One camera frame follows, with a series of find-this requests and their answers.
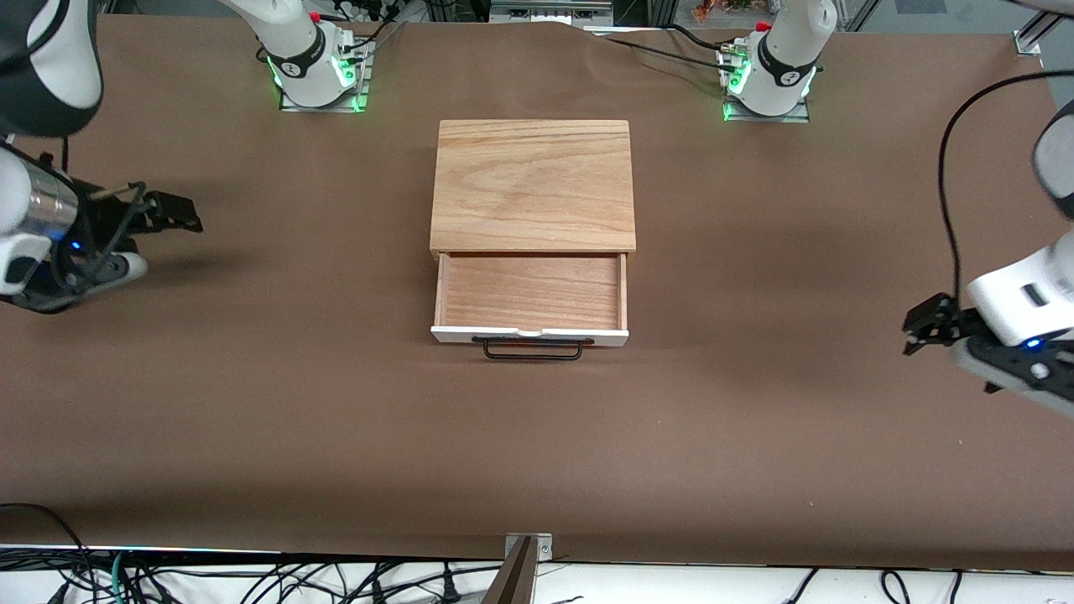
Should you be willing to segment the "white-fronted wooden drawer with handle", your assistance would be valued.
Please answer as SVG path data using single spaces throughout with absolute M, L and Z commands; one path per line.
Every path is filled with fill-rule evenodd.
M 578 359 L 587 347 L 622 347 L 629 337 L 626 253 L 476 253 L 438 255 L 433 336 L 529 347 L 529 358 Z

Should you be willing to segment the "black metal drawer handle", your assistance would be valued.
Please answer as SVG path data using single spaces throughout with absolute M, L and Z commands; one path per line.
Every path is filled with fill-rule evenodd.
M 523 339 L 523 337 L 471 337 L 479 344 L 487 359 L 494 361 L 575 361 L 579 360 L 587 346 L 594 346 L 592 339 Z

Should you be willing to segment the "wooden drawer cabinet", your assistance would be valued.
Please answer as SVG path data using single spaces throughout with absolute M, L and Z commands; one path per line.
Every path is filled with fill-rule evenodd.
M 431 253 L 630 253 L 626 120 L 441 120 Z

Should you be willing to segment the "brown paper table cover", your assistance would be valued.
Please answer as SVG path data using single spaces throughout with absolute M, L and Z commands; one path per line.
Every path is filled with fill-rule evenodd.
M 70 169 L 195 200 L 146 278 L 0 305 L 0 503 L 88 545 L 1074 570 L 1074 420 L 983 383 L 910 307 L 950 287 L 937 146 L 1002 34 L 844 34 L 806 125 L 566 24 L 406 24 L 368 110 L 277 110 L 236 18 L 103 15 Z M 620 349 L 490 361 L 430 333 L 446 119 L 628 120 Z

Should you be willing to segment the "grey metal equipment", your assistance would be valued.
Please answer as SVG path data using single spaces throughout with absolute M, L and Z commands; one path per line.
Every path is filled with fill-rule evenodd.
M 557 21 L 612 27 L 613 0 L 488 0 L 488 23 Z

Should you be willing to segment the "aluminium frame rail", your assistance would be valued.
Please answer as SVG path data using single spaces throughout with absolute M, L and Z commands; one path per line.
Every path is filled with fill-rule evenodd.
M 1063 20 L 1074 19 L 1074 13 L 1056 10 L 1039 10 L 1024 27 L 1013 31 L 1015 48 L 1020 56 L 1040 56 L 1040 42 Z

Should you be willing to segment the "small metal bracket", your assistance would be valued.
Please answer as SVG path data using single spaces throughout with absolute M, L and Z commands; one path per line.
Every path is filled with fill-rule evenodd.
M 545 563 L 553 560 L 553 535 L 551 533 L 508 533 L 505 540 L 505 550 L 503 551 L 504 559 L 510 556 L 518 540 L 522 538 L 532 538 L 537 544 L 538 562 Z

